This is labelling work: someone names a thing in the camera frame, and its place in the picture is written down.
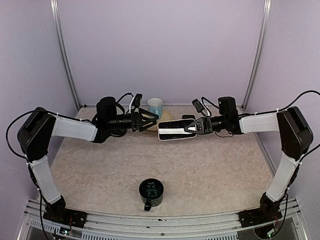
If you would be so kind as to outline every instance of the phone screen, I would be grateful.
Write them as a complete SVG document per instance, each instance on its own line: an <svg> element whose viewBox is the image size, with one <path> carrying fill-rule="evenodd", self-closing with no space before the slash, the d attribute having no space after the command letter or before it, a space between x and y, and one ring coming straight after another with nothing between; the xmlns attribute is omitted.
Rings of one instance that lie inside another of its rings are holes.
<svg viewBox="0 0 320 240"><path fill-rule="evenodd" d="M195 138L197 134L185 131L194 119L179 119L173 121L162 121L158 123L158 135L161 141Z"/></svg>

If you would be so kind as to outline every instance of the marble tabletop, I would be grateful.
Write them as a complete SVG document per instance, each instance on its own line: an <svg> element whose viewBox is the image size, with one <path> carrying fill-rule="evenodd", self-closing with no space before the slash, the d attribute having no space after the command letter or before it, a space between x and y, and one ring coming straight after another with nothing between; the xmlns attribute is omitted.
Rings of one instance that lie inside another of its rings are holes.
<svg viewBox="0 0 320 240"><path fill-rule="evenodd" d="M174 119L183 114L201 117L192 106L165 109ZM77 117L92 119L95 113L94 107L82 108ZM253 134L159 141L157 132L129 130L101 144L65 138L51 172L67 207L137 216L202 215L257 207L272 181ZM164 185L163 202L150 212L144 211L139 195L139 185L147 178Z"/></svg>

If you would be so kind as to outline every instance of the lavender wall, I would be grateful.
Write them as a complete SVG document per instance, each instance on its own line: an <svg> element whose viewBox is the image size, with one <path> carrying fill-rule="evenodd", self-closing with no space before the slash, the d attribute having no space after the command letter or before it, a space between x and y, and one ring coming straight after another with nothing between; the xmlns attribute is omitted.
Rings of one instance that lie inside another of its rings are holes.
<svg viewBox="0 0 320 240"><path fill-rule="evenodd" d="M272 110L290 103L305 90L320 91L320 2L273 0L266 42L248 112ZM320 97L303 96L296 105L308 121L314 141L320 142ZM276 133L261 134L276 167L279 165L280 138ZM289 192L296 197L311 240L320 236L319 150L305 158Z"/></svg>
<svg viewBox="0 0 320 240"><path fill-rule="evenodd" d="M11 240L36 190L25 161L6 145L6 128L37 106L71 116L76 109L59 55L50 1L1 0L0 6L0 240ZM16 136L22 123L12 127L9 138L19 153ZM52 142L51 160L60 142Z"/></svg>
<svg viewBox="0 0 320 240"><path fill-rule="evenodd" d="M68 0L59 12L82 104L142 93L144 102L242 103L264 0Z"/></svg>

